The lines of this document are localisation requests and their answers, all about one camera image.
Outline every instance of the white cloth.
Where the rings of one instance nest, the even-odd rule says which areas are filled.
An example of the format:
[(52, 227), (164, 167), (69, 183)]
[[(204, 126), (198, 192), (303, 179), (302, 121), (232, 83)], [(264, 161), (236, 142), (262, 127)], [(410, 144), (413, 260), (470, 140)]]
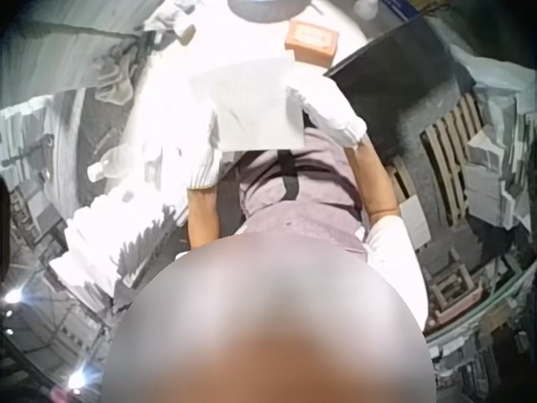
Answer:
[(295, 99), (321, 132), (342, 147), (355, 147), (365, 138), (368, 126), (352, 110), (337, 84), (324, 76), (288, 77), (289, 96)]
[(201, 102), (197, 108), (195, 128), (189, 133), (190, 141), (181, 147), (188, 189), (206, 189), (218, 182), (222, 152), (215, 146), (215, 121), (212, 102)]
[(174, 30), (179, 38), (183, 38), (186, 31), (193, 27), (190, 17), (185, 13), (192, 4), (180, 0), (164, 0), (164, 2), (146, 19), (136, 30), (156, 31), (163, 33)]
[[(382, 218), (373, 225), (363, 246), (368, 252), (368, 264), (399, 293), (423, 331), (429, 316), (429, 299), (403, 219)], [(187, 253), (178, 254), (175, 259)]]

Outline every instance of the white sleeve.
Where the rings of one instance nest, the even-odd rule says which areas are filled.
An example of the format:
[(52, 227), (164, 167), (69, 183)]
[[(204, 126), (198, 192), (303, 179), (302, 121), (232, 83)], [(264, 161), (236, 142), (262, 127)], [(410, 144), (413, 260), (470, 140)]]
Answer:
[(381, 218), (371, 228), (364, 246), (368, 264), (399, 293), (423, 331), (429, 313), (427, 290), (403, 219)]

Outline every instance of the wooden pallet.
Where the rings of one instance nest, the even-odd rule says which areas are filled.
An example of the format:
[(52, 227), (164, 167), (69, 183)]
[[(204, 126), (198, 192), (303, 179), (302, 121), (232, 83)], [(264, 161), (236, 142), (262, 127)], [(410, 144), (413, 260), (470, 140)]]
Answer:
[(483, 127), (475, 97), (465, 94), (455, 108), (431, 124), (421, 134), (429, 151), (446, 206), (450, 225), (466, 216), (465, 178), (462, 169), (468, 161), (468, 141)]
[(392, 180), (398, 204), (401, 204), (416, 194), (414, 182), (401, 157), (394, 157), (393, 165), (386, 167), (386, 171)]

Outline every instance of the paper stack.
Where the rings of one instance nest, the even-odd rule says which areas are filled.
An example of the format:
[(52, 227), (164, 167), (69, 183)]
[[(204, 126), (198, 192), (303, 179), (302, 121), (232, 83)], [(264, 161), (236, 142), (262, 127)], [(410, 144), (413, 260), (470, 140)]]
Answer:
[(153, 185), (120, 185), (67, 221), (69, 251), (50, 265), (73, 294), (100, 311), (104, 305), (92, 294), (113, 297), (116, 282), (147, 263), (170, 216)]

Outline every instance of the cloth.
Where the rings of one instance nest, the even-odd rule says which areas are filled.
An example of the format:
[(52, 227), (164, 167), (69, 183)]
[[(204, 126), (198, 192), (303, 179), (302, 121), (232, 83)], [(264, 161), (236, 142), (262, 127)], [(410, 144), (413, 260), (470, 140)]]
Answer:
[(359, 239), (361, 202), (342, 147), (307, 129), (306, 149), (290, 154), (290, 162), (276, 151), (247, 154), (239, 164), (243, 231), (299, 233), (355, 254), (399, 293), (423, 330), (429, 302), (403, 219), (384, 217)]
[(361, 204), (343, 148), (314, 129), (305, 141), (306, 149), (247, 154), (239, 163), (245, 232), (299, 233), (365, 259), (354, 236)]

